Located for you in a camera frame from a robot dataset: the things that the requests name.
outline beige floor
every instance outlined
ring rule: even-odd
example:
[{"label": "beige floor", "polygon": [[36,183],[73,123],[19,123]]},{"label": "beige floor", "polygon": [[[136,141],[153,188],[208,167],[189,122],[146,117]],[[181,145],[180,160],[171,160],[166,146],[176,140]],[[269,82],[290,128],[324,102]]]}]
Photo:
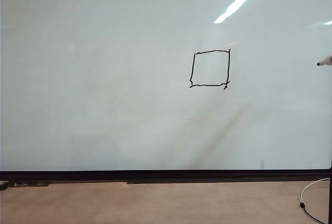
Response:
[{"label": "beige floor", "polygon": [[[144,223],[309,224],[299,207],[302,182],[52,184],[1,193],[2,224]],[[307,209],[327,221],[329,182],[305,194]]]}]

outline white surface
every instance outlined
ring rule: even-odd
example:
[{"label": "white surface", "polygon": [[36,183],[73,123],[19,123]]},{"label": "white surface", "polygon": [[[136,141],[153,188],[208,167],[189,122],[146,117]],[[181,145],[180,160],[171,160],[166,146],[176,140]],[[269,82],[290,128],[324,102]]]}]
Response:
[{"label": "white surface", "polygon": [[233,1],[2,0],[2,170],[329,168],[332,0]]}]

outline black cable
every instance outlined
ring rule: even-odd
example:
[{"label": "black cable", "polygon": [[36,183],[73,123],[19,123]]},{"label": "black cable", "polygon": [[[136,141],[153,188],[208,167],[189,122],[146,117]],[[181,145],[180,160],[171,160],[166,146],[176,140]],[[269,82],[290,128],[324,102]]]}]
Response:
[{"label": "black cable", "polygon": [[319,222],[319,223],[321,223],[321,224],[326,224],[326,223],[322,222],[321,220],[318,220],[317,218],[313,217],[311,214],[309,214],[308,211],[306,210],[306,206],[305,206],[305,203],[304,203],[304,202],[301,202],[301,203],[300,203],[300,206],[301,206],[301,208],[303,209],[303,211],[304,211],[309,217],[311,217],[312,219],[314,219],[315,221],[317,221],[317,222]]}]

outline whiteboard frame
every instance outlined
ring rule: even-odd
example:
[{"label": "whiteboard frame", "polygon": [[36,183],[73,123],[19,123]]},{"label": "whiteboard frame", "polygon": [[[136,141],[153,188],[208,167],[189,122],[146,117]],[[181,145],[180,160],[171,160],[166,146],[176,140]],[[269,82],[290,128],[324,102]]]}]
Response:
[{"label": "whiteboard frame", "polygon": [[0,180],[126,181],[141,183],[203,183],[218,181],[292,181],[332,177],[332,166],[318,170],[118,170],[1,171]]}]

